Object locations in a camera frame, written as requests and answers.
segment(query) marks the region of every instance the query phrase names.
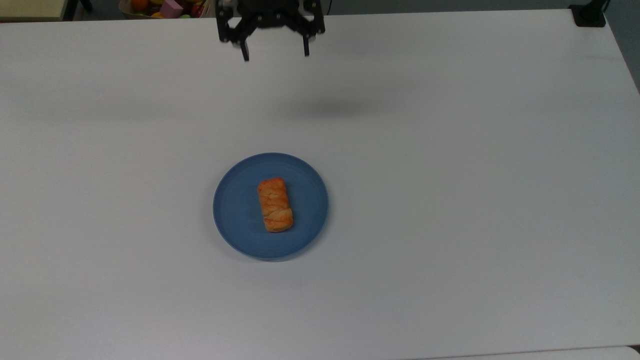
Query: fruit basket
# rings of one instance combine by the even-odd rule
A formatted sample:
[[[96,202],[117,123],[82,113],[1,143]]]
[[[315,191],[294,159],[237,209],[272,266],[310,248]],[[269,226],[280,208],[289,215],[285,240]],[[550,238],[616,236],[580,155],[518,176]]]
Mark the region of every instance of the fruit basket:
[[[174,0],[184,8],[182,16],[187,18],[210,17],[211,0]],[[160,14],[162,1],[120,0],[118,7],[126,19],[163,19]]]

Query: pink block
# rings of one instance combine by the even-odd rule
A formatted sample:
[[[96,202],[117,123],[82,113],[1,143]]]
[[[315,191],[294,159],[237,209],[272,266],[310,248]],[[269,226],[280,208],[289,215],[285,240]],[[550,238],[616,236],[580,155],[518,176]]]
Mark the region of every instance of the pink block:
[[[160,7],[160,13],[167,19],[180,17],[182,10],[182,7],[175,0],[164,0],[162,7]]]

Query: table surface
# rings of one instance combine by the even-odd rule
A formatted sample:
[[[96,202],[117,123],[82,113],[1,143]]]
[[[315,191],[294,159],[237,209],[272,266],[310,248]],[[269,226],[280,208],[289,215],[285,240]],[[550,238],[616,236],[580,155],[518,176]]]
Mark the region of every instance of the table surface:
[[[449,360],[640,360],[640,354],[629,347],[590,348],[579,350],[524,352],[470,357],[450,357]]]
[[[0,357],[415,359],[640,343],[640,97],[568,10],[0,24]],[[286,152],[288,261],[211,214]]]
[[[62,20],[68,0],[0,0],[0,21]]]

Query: orange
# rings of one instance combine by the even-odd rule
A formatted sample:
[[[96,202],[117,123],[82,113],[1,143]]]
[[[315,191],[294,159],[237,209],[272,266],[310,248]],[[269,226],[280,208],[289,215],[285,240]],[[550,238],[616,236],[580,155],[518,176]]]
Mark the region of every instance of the orange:
[[[131,7],[137,12],[142,12],[149,5],[149,0],[131,0]]]

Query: baked pastry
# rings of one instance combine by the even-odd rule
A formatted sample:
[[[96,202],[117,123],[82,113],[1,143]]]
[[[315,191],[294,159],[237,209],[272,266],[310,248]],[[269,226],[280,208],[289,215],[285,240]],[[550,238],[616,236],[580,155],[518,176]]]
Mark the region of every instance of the baked pastry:
[[[258,198],[262,207],[264,227],[271,233],[279,233],[293,226],[293,212],[284,179],[274,177],[258,185]]]

